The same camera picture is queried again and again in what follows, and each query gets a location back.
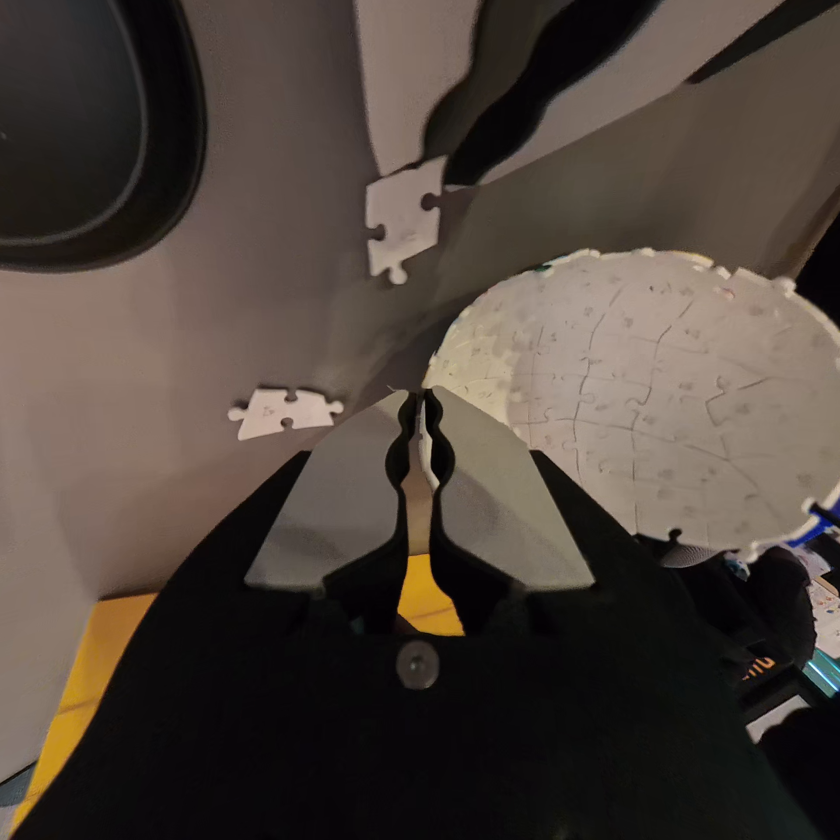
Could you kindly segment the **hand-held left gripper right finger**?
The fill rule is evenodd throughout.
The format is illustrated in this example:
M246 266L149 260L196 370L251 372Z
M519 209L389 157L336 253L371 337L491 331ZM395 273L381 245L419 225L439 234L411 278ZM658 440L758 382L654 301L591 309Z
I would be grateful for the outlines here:
M529 447L445 388L424 393L424 474L432 575L466 635L510 602L595 584Z

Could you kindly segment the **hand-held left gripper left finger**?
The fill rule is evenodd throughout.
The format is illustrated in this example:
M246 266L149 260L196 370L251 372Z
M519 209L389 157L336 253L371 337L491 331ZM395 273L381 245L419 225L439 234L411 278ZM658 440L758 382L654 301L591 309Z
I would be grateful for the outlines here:
M403 481L417 394L395 391L308 455L245 575L252 589L340 605L369 634L393 630L408 557Z

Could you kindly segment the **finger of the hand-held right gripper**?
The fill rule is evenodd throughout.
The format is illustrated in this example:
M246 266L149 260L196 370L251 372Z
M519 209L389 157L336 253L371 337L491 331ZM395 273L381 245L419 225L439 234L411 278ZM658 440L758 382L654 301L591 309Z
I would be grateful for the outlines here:
M356 1L365 118L378 175L419 163L436 106L473 65L479 1Z
M780 2L571 2L448 157L446 186L484 185L679 87Z

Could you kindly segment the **white puzzle piece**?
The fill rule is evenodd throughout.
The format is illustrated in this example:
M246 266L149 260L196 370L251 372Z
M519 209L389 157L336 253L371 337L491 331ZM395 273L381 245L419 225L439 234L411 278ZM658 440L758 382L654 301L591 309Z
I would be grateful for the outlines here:
M231 406L227 419L238 424L237 439L280 434L288 429L332 427L344 404L325 395L298 388L293 394L282 388L257 388L248 404Z
M382 238L369 238L367 243L372 277L385 272L392 285L406 284L404 263L438 243L440 210L425 209L423 199L440 196L446 161L438 156L366 187L365 225L384 229Z

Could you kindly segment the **half-built puzzle ball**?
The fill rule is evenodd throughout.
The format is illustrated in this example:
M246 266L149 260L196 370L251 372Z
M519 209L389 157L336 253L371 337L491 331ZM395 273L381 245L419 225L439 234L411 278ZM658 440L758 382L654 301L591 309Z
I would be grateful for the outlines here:
M793 280L582 249L484 291L443 386L543 452L627 531L705 550L798 544L838 515L839 336Z

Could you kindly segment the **black bag with orange label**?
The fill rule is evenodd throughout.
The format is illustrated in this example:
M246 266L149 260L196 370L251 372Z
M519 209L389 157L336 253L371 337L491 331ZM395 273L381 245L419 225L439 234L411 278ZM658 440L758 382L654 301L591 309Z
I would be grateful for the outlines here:
M800 557L784 543L769 546L753 562L700 550L678 541L636 534L635 540L671 573L688 594L716 645L722 673L759 742L770 728L797 711L824 707L829 696L806 665L817 652L811 585Z

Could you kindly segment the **black round stand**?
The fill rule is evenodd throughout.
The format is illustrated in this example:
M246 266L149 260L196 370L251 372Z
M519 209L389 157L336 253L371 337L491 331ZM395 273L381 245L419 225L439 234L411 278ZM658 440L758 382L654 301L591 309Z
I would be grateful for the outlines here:
M95 270L156 246L206 147L182 2L1 2L3 270Z

